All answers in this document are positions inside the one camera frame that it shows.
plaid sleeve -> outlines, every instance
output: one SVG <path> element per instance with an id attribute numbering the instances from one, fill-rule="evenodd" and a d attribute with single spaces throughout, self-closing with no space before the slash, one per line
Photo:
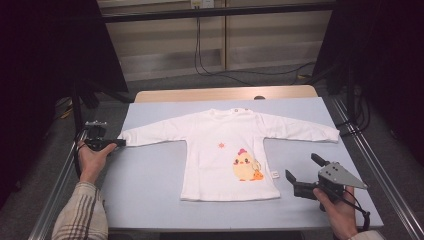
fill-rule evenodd
<path id="1" fill-rule="evenodd" d="M 99 189 L 91 183 L 78 183 L 56 220 L 53 239 L 100 240 L 107 236 L 106 214 Z"/>

